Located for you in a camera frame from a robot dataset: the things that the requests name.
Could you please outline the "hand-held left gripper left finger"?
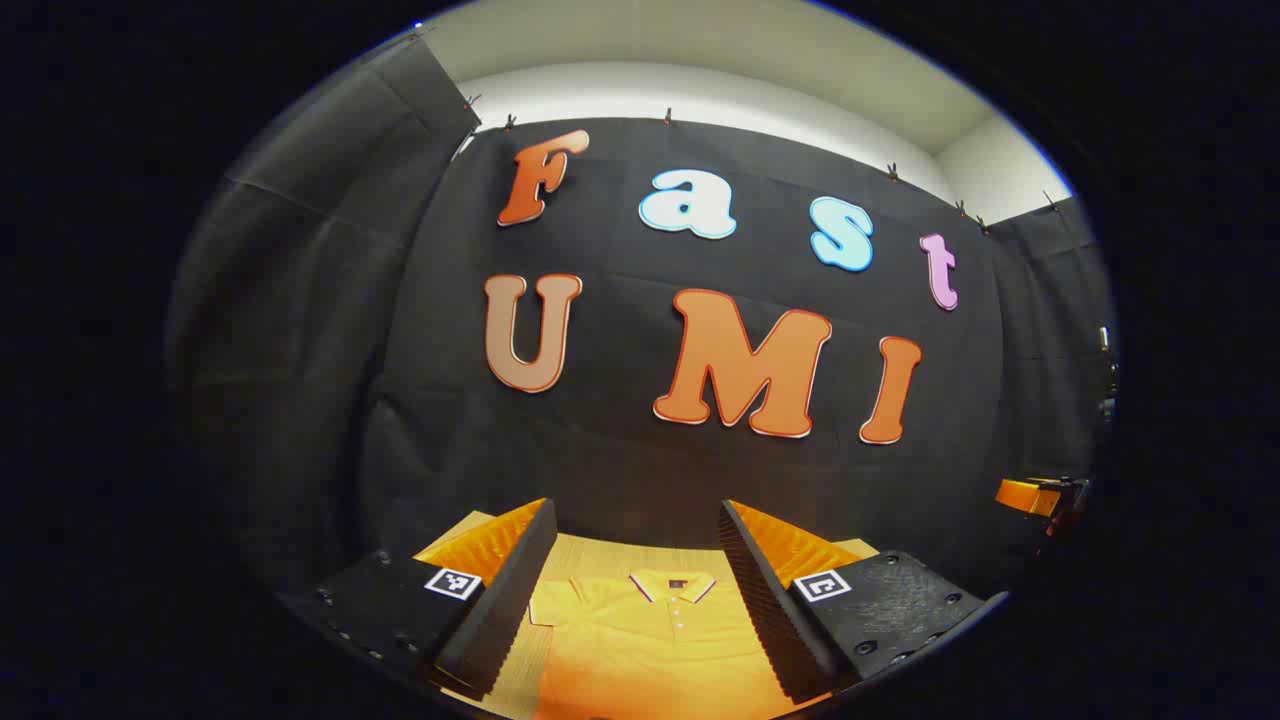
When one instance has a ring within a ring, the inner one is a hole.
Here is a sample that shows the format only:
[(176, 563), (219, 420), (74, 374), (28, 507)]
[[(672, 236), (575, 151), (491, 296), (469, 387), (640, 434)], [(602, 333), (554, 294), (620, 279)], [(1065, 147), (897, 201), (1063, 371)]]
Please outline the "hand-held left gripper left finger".
[(480, 700), (497, 684), (558, 536), (538, 498), (449, 539), (379, 550), (285, 606), (396, 680)]

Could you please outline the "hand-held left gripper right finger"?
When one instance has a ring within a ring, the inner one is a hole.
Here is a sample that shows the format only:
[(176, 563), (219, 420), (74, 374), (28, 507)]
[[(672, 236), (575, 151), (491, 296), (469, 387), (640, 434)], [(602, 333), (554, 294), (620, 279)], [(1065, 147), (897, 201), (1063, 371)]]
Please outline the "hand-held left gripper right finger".
[(855, 553), (731, 498), (718, 528), (765, 656), (799, 702), (883, 685), (1007, 598), (973, 594), (901, 550)]

